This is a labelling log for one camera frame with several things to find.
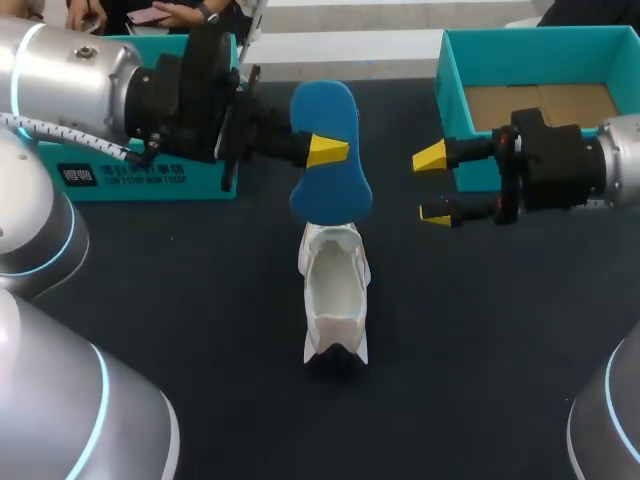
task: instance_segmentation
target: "blue shoe insole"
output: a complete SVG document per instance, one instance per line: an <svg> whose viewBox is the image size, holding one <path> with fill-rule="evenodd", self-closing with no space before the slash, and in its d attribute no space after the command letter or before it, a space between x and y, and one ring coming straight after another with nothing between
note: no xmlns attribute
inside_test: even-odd
<svg viewBox="0 0 640 480"><path fill-rule="evenodd" d="M334 81L301 84L291 100L291 125L294 132L349 143L346 161L304 171L289 199L293 214L326 226L368 217L373 196L360 165L358 108L349 88Z"/></svg>

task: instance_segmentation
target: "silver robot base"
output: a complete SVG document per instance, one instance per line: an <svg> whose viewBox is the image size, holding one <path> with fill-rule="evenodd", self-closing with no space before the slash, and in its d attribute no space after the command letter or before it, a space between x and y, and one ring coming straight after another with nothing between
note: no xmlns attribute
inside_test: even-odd
<svg viewBox="0 0 640 480"><path fill-rule="evenodd" d="M0 290L3 479L173 480L179 450L160 390Z"/></svg>
<svg viewBox="0 0 640 480"><path fill-rule="evenodd" d="M567 449L578 480L640 478L640 325L577 396Z"/></svg>
<svg viewBox="0 0 640 480"><path fill-rule="evenodd" d="M89 252L89 232L80 212L54 190L49 220L19 251L0 255L0 288L30 300L76 273Z"/></svg>

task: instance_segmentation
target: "robotic arm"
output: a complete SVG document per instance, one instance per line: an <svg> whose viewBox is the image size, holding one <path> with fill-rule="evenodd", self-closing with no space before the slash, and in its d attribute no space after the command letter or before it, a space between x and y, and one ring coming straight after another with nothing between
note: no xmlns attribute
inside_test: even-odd
<svg viewBox="0 0 640 480"><path fill-rule="evenodd" d="M148 68L130 44L0 17L0 288L31 298L73 274L87 253L84 223L53 187L37 141L142 167L159 154L223 159L225 191L254 153L301 169L346 160L348 144L293 132L288 111L260 101L258 67L241 82L234 46L221 27L203 26L182 56L162 54ZM144 142L142 153L126 147L132 138Z"/></svg>
<svg viewBox="0 0 640 480"><path fill-rule="evenodd" d="M491 156L498 163L500 192L422 205L422 220L460 226L493 218L511 224L522 211L571 209L594 198L614 208L640 205L640 115L609 119L595 137L584 138L578 125L548 127L540 110L520 110L491 137L441 140L416 154L413 167L453 169Z"/></svg>

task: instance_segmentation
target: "teal box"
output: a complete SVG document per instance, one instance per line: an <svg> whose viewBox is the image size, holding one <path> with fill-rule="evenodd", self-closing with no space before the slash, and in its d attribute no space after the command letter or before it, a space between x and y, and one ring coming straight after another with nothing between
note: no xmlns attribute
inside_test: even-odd
<svg viewBox="0 0 640 480"><path fill-rule="evenodd" d="M465 87L566 84L605 84L620 115L640 113L640 40L635 31L604 26L444 33L435 93L447 137L490 135L474 128ZM595 129L583 129L583 134L593 136ZM454 173L459 191L500 189L493 158L463 164Z"/></svg>
<svg viewBox="0 0 640 480"><path fill-rule="evenodd" d="M143 65L153 67L163 53L182 55L186 35L113 37L133 44ZM237 65L232 42L232 58ZM140 152L142 142L129 148ZM223 162L214 165L160 155L143 171L93 150L55 143L40 143L42 161L54 183L71 201L227 200L236 196L236 181L230 192L221 190Z"/></svg>

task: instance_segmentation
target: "black table surface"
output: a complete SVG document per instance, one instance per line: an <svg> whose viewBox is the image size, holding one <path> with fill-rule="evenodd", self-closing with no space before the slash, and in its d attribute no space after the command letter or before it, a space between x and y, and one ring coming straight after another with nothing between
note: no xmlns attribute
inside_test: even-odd
<svg viewBox="0 0 640 480"><path fill-rule="evenodd" d="M638 318L640 221L422 224L448 181L411 172L442 135L431 82L349 86L375 202L366 370L302 364L299 172L277 161L246 165L232 202L81 205L87 263L37 306L166 393L178 480L572 479L573 397ZM294 87L261 88L285 107Z"/></svg>

